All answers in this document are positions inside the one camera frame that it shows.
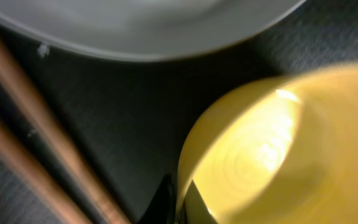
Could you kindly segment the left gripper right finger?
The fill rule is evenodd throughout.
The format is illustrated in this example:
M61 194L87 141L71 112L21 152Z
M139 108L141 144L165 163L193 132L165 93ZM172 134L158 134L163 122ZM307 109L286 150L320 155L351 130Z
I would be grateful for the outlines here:
M185 210L187 224L217 224L194 182L190 184L186 193Z

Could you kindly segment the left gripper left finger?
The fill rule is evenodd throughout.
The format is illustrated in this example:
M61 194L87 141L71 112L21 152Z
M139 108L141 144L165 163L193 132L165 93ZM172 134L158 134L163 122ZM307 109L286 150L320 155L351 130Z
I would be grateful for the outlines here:
M167 174L138 224L174 224L175 204L175 184L172 176Z

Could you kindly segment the round black tray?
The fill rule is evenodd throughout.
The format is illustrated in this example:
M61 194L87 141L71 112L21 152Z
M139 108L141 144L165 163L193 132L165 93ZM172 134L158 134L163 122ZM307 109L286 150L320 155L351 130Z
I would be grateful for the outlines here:
M259 78L358 60L358 0L309 0L226 50L177 62L125 63L51 49L0 26L0 38L138 223L201 113Z

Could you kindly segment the right wooden chopstick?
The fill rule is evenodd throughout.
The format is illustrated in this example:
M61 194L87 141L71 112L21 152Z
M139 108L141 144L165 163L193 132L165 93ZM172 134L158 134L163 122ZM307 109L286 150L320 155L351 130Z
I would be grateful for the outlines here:
M0 85L46 142L68 175L108 223L129 223L113 196L49 110L42 95L0 40Z

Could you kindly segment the yellow bowl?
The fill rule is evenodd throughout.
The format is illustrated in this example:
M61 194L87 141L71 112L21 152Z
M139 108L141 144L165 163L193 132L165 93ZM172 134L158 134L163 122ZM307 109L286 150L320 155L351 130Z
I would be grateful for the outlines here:
M192 182L217 223L358 223L358 63L224 95L181 150L177 223Z

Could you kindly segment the left wooden chopstick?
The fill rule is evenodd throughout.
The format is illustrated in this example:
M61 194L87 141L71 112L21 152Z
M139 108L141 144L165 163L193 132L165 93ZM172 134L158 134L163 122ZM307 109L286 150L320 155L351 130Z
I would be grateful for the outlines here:
M22 179L62 223L91 224L91 220L57 181L0 122L0 160Z

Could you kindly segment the wooden chopstick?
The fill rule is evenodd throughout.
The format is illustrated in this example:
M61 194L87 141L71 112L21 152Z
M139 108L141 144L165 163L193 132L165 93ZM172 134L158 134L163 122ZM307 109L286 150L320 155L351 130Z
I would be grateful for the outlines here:
M62 223L91 224L91 220L57 181L0 122L0 160L22 179Z
M113 196L49 110L42 95L0 40L0 85L46 142L68 175L108 223L129 223Z

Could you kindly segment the grey round plate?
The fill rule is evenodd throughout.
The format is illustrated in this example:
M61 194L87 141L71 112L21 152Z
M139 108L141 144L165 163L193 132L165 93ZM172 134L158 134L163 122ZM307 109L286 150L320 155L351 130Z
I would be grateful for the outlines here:
M0 0L0 25L97 58L156 62L238 44L302 0Z

